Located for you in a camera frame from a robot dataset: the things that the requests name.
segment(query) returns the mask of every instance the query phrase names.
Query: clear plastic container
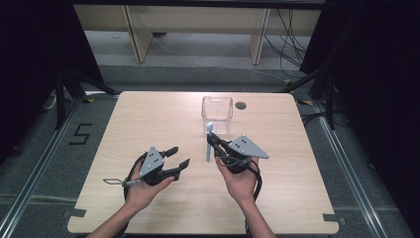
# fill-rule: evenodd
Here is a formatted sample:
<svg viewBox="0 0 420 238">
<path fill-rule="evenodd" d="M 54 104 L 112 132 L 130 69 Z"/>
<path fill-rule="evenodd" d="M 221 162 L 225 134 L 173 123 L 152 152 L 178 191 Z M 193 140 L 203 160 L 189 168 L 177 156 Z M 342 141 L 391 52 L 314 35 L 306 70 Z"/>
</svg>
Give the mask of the clear plastic container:
<svg viewBox="0 0 420 238">
<path fill-rule="evenodd" d="M 203 117 L 203 132 L 206 125 L 213 123 L 213 132 L 216 134 L 229 134 L 229 125 L 233 116 L 233 100 L 231 97 L 203 97 L 201 116 Z"/>
</svg>

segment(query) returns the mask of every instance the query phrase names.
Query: gray floor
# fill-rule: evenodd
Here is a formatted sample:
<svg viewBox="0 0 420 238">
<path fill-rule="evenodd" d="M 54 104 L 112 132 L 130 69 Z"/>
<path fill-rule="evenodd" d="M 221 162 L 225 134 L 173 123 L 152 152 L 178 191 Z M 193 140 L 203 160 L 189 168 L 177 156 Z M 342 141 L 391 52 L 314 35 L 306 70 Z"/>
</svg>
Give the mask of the gray floor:
<svg viewBox="0 0 420 238">
<path fill-rule="evenodd" d="M 260 80 L 261 84 L 266 81 L 284 84 L 290 77 L 280 73 L 280 67 L 284 70 L 298 70 L 295 65 L 286 60 L 282 60 L 280 64 L 279 56 L 273 52 L 267 43 L 262 48 L 261 63 L 252 65 L 246 36 L 208 34 L 165 34 L 156 36 L 146 61 L 138 64 L 133 55 L 127 33 L 86 32 L 86 35 L 98 64 L 103 74 L 106 75 L 105 81 L 109 80 L 112 86 L 123 90 L 148 90 L 136 85 L 147 84 L 145 81 L 148 81 L 148 79 L 135 78 L 133 75 L 136 74 L 130 72 L 130 70 L 141 69 L 142 73 L 150 73 L 146 75 L 154 77 L 154 73 L 157 71 L 150 70 L 150 68 L 167 67 L 169 71 L 174 71 L 174 68 L 181 68 L 181 73 L 184 73 L 188 78 L 193 78 L 194 69 L 197 67 L 201 69 L 201 73 L 214 68 L 212 71 L 215 75 L 217 75 L 217 68 L 223 68 L 229 69 L 230 75 L 233 74 L 245 80 L 248 80 L 247 77 L 254 76 Z M 268 38 L 275 45 L 282 47 L 282 41 L 279 37 L 270 36 Z M 310 39 L 299 38 L 298 40 L 301 45 L 306 46 Z M 290 56 L 294 54 L 294 49 L 291 47 L 285 48 L 284 51 Z M 124 80 L 118 78 L 124 77 L 122 76 L 125 75 L 124 73 L 130 75 L 131 78 L 125 77 Z M 301 76 L 302 74 L 295 72 L 294 75 Z M 307 90 L 309 86 L 305 85 L 296 89 L 293 92 L 295 98 L 308 99 Z M 173 88 L 179 88 L 179 86 L 166 85 L 160 88 L 172 90 Z M 260 90 L 269 91 L 271 89 L 272 85 L 268 88 L 260 87 Z M 95 125 L 99 126 L 84 128 L 84 133 L 93 135 L 84 147 L 69 146 L 70 142 L 77 140 L 74 137 L 64 138 L 60 142 L 53 160 L 49 163 L 49 167 L 22 215 L 21 221 L 17 224 L 12 237 L 76 237 L 76 235 L 66 231 L 68 213 L 73 208 L 87 176 L 91 163 L 87 158 L 94 157 L 116 100 L 115 98 L 95 99 L 94 103 L 82 103 L 77 108 L 66 133 L 73 133 L 80 123 L 94 122 Z M 298 105 L 298 109 L 301 114 L 311 114 L 315 111 L 314 107 L 310 105 Z M 0 168 L 1 216 L 7 213 L 14 197 L 19 193 L 38 158 L 42 155 L 44 147 L 53 134 L 54 120 L 53 110 L 42 114 L 38 118 L 36 126 L 32 128 L 25 141 L 22 142 L 23 148 L 27 148 L 27 150 L 24 150 L 21 156 L 9 158 Z M 342 145 L 346 146 L 346 154 L 352 162 L 353 168 L 388 237 L 412 237 L 386 188 L 374 170 L 368 167 L 368 158 L 352 128 L 347 126 L 346 117 L 337 114 L 335 120 L 337 122 L 337 136 Z M 328 194 L 335 212 L 340 218 L 340 231 L 333 237 L 375 237 L 367 226 L 366 218 L 355 200 L 355 195 L 350 189 L 348 180 L 343 175 L 342 168 L 337 163 L 337 157 L 328 142 L 320 121 L 318 119 L 311 121 L 306 129 Z"/>
</svg>

